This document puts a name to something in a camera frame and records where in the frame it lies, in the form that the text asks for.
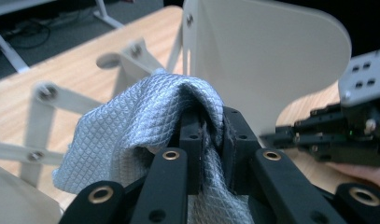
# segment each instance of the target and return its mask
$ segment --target folded fabric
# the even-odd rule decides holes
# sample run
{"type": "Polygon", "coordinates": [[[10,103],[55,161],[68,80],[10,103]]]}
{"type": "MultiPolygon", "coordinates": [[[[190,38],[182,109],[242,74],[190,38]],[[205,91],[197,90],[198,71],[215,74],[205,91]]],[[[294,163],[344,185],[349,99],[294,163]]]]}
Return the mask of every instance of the folded fabric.
{"type": "Polygon", "coordinates": [[[100,180],[128,186],[147,173],[148,151],[166,147],[182,112],[195,105],[207,112],[211,132],[206,135],[203,191],[190,197],[189,222],[252,222],[246,198],[226,190],[215,151],[222,142],[222,100],[207,82],[163,69],[79,120],[73,142],[52,174],[55,187],[79,193],[100,180]]]}

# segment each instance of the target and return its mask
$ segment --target gray cloth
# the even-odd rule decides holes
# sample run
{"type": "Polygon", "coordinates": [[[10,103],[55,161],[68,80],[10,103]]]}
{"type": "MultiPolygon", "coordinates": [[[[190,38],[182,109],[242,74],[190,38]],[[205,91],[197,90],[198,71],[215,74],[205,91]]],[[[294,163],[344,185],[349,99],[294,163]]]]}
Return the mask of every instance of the gray cloth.
{"type": "Polygon", "coordinates": [[[222,142],[223,103],[196,77],[157,70],[78,122],[73,143],[53,176],[58,189],[79,193],[100,180],[126,187],[147,173],[144,149],[167,146],[182,112],[201,104],[211,119],[206,135],[204,188],[189,200],[190,223],[251,223],[246,198],[225,188],[215,146],[222,142]]]}

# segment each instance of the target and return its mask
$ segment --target wooden tabletop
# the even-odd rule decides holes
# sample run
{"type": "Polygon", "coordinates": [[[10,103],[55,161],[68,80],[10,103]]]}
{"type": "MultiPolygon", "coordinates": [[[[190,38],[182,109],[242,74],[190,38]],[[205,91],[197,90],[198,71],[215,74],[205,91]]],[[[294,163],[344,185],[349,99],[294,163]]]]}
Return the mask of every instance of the wooden tabletop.
{"type": "MultiPolygon", "coordinates": [[[[96,60],[106,53],[121,51],[141,37],[145,38],[151,54],[161,64],[166,64],[181,22],[181,15],[180,8],[166,7],[139,21],[34,65],[26,73],[14,74],[0,80],[0,142],[22,145],[30,94],[32,87],[38,81],[52,81],[61,87],[106,102],[111,98],[118,68],[103,70],[96,65],[96,60]]],[[[181,63],[178,63],[175,73],[180,74],[181,71],[181,63]]],[[[288,106],[278,123],[293,123],[296,119],[306,118],[312,108],[337,101],[335,84],[321,93],[308,96],[288,106]]],[[[66,151],[78,118],[79,115],[62,110],[56,113],[48,149],[66,151]]],[[[311,182],[323,189],[334,192],[339,183],[353,180],[325,164],[314,162],[312,158],[297,150],[288,151],[288,154],[311,182]]],[[[0,166],[14,175],[18,174],[17,162],[0,161],[0,166]]],[[[51,172],[55,168],[44,166],[39,189],[65,208],[75,195],[53,187],[51,172]]]]}

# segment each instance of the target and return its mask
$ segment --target brass grommet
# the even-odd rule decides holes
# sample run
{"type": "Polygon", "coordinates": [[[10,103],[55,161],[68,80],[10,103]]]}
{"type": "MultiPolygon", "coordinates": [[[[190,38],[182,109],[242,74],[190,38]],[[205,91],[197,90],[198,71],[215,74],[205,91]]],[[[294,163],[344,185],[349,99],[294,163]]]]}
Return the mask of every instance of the brass grommet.
{"type": "Polygon", "coordinates": [[[363,203],[369,206],[379,206],[380,200],[373,193],[366,189],[360,189],[353,187],[349,190],[350,196],[352,196],[359,203],[363,203]]]}
{"type": "Polygon", "coordinates": [[[99,187],[97,189],[94,189],[90,195],[88,196],[88,200],[91,202],[91,203],[104,203],[106,202],[108,199],[111,198],[111,196],[113,196],[113,193],[114,193],[114,190],[109,187],[109,186],[102,186],[102,187],[99,187]],[[106,191],[106,194],[101,196],[101,197],[97,197],[96,196],[96,193],[102,191],[102,190],[105,190],[106,191]]]}
{"type": "Polygon", "coordinates": [[[273,151],[264,151],[262,155],[270,161],[280,161],[280,159],[282,159],[282,156],[273,151]]]}
{"type": "Polygon", "coordinates": [[[180,153],[176,151],[166,151],[162,155],[166,160],[173,161],[180,157],[180,153]]]}

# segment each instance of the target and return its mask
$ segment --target dark floor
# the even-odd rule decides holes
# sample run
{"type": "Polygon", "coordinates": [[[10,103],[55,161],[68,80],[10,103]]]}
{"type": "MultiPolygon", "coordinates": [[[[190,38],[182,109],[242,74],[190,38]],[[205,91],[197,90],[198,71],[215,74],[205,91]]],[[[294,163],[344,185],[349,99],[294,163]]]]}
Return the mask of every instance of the dark floor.
{"type": "MultiPolygon", "coordinates": [[[[135,0],[134,3],[119,1],[106,4],[107,13],[123,24],[139,19],[162,7],[162,0],[135,0]]],[[[45,26],[32,21],[21,22],[19,27],[25,27],[26,32],[13,35],[9,39],[9,43],[28,65],[40,63],[47,58],[111,31],[110,26],[92,15],[94,10],[96,7],[64,12],[59,18],[42,21],[45,26]]],[[[0,78],[15,72],[15,69],[0,51],[0,78]]]]}

